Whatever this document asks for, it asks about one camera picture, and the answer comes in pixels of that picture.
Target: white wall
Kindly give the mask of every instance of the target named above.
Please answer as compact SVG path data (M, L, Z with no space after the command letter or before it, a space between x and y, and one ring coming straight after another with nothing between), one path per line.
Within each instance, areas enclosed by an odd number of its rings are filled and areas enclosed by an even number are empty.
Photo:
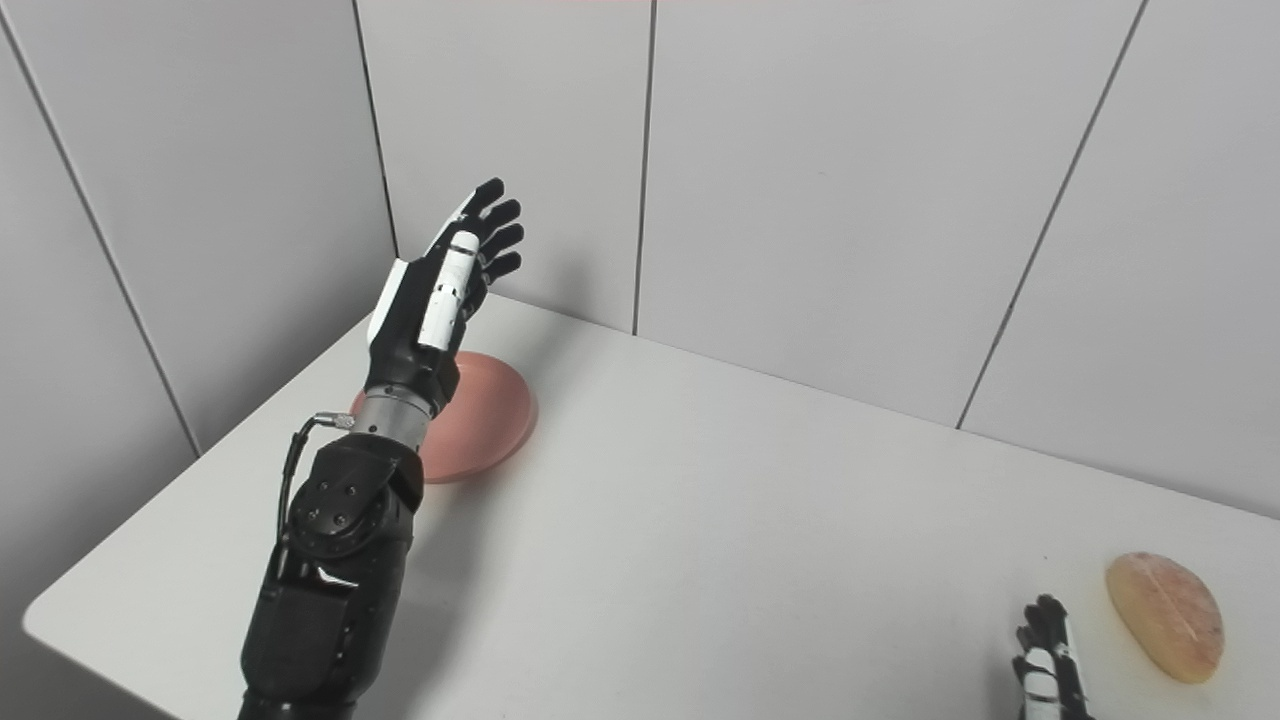
M525 266L494 291L631 329L649 3L362 0L401 251L477 183L525 208Z
M390 266L352 3L3 4L207 448L364 316Z
M1137 6L659 4L640 334L954 425Z
M20 630L195 452L4 35L0 332L0 715L159 720Z
M0 715L159 719L20 615L372 306L394 247L355 8L0 10Z
M506 174L502 292L954 425L1139 1L360 5L403 245ZM1151 8L965 429L1280 516L1274 14Z
M1149 4L965 429L1280 518L1276 27Z

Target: pink bowl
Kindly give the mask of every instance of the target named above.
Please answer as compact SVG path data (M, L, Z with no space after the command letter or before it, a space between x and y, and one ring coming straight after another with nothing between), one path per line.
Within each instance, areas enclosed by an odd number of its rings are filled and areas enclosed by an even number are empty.
M428 483L449 483L498 466L529 439L534 396L515 368L489 355L458 352L458 391L431 420L419 455ZM352 414L365 393L356 396Z

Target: panel seam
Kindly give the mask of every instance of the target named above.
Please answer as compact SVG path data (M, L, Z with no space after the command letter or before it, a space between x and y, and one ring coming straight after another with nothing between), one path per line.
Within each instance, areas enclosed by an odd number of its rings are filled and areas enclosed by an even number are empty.
M1093 105L1093 113L1089 115L1089 122L1084 126L1084 133L1080 136L1080 141L1075 146L1075 154L1071 155L1071 163L1066 167L1066 174L1062 177L1061 184L1059 184L1057 195L1053 196L1053 202L1050 205L1048 214L1044 217L1044 224L1041 225L1039 234L1036 237L1036 243L1032 246L1030 256L1027 258L1027 264L1023 266L1023 274L1018 278L1018 284L1014 287L1014 295L1010 297L1009 305L1005 307L1005 315L1000 319L1000 327L996 328L996 337L991 341L991 347L987 348L987 356L983 359L982 368L978 370L978 378L969 389L969 397L965 400L964 409L960 410L960 419L956 420L955 425L957 430L964 428L964 421L969 416L969 409L973 407L973 401L978 396L978 387L982 386L982 380L987 377L987 368L991 366L991 359L996 355L996 347L1000 346L1000 341L1005 337L1005 329L1009 327L1009 320L1014 316L1014 306L1018 305L1018 300L1021 297L1023 287L1027 286L1027 278L1032 272L1032 265L1036 264L1036 259L1039 256L1041 247L1044 245L1044 237L1048 234L1048 228L1053 223L1053 217L1057 214L1062 197L1066 195L1066 186L1071 182L1071 177L1075 174L1075 168L1080 161L1080 156L1084 154L1084 147L1089 142L1089 136L1093 133L1093 126L1098 122L1098 115L1102 113L1102 105L1106 102L1107 95L1111 92L1111 86L1115 83L1116 76L1120 72L1120 64L1124 63L1125 54L1129 51L1129 45L1133 42L1133 36L1138 31L1138 23L1142 22L1142 14L1147 9L1147 1L1148 0L1142 0L1142 3L1138 4L1138 12L1134 14L1133 22L1129 23L1129 32L1125 33L1124 42L1120 45L1120 53L1116 55L1116 60L1111 65L1111 72L1107 74L1107 82L1102 86L1102 94Z
M392 251L396 252L396 258L399 258L399 237L396 234L396 214L392 213L392 191L387 182L387 161L383 158L383 135L378 127L378 106L374 104L374 81L369 77L369 51L365 49L365 26L360 22L360 0L351 0L351 13L356 18L360 67L365 74L365 94L369 96L369 118L374 123L374 147L378 151L378 173L383 181L383 200L387 204L387 224L392 231Z
M644 88L644 145L640 151L640 224L636 231L635 295L631 299L631 334L640 332L640 273L644 265L644 218L649 195L649 127L653 119L653 58L658 37L658 0L649 0L649 68Z
M49 131L50 138L54 141L54 147L58 150L58 156L63 163L63 168L67 172L67 177L70 179L72 188L76 191L76 197L79 200L81 209L88 218L90 228L93 231L93 237L97 241L99 249L102 256L106 259L108 268L111 270L111 277L115 278L115 284L120 290L120 296L124 299L124 305L129 311L129 316L133 319L133 324L138 331L138 336L142 338L142 345L146 347L147 356L151 359L151 364L156 370L156 375L160 378L160 384L164 388L165 397L169 400L170 407L173 407L174 415L178 418L178 425L182 428L183 436L186 436L187 442L191 445L191 451L200 457L202 455L200 450L200 443L196 442L196 434L191 429L191 424L187 421L186 415L182 413L182 406L178 404L178 396L174 393L173 383L169 382L169 375L165 374L164 365L160 363L160 356L156 352L155 343L147 334L146 325L142 322L142 315L138 313L137 304L129 295L129 288L124 282L124 277L120 273L120 266L111 254L111 249L106 242L106 236L102 232L102 225L97 220L97 215L93 213L93 208L90 205L88 196L84 192L84 186L79 179L79 174L76 172L74 165L72 165L70 155L67 151L67 146L63 142L61 136L58 133L58 128L54 126L52 114L49 111L49 106L45 104L44 96L40 94L36 86L36 77L31 72L31 67L27 64L27 59L22 53L22 47L18 45L17 33L13 31L13 26L9 23L9 18L4 12L4 6L0 5L0 29L3 29L5 40L8 40L9 46L13 50L13 56L18 63L18 69L22 73L23 79L27 82L27 88L31 91L31 96L36 102L36 108L40 111L40 117L45 123L45 128Z

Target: bread roll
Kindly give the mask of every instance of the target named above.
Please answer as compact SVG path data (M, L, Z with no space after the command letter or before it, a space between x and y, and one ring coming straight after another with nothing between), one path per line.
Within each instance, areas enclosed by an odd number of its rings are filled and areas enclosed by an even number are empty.
M1124 624L1161 670L1203 683L1222 657L1222 615L1204 583L1167 557L1121 555L1107 569L1107 592Z

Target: black and white robotic hand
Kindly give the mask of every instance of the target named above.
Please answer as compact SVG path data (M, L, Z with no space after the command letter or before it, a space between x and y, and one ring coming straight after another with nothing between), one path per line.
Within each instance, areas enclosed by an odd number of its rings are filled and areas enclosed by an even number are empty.
M1023 655L1014 673L1023 685L1023 720L1093 720L1084 707L1084 683L1066 609L1042 594L1028 605L1027 624L1018 628Z
M457 389L467 319L493 281L520 268L508 252L525 233L520 204L495 205L503 193L497 178L481 184L426 254L394 261L369 324L358 413L317 413L293 436L241 655L241 720L348 720L378 675L422 501L419 448ZM291 502L315 425L348 432L316 452Z

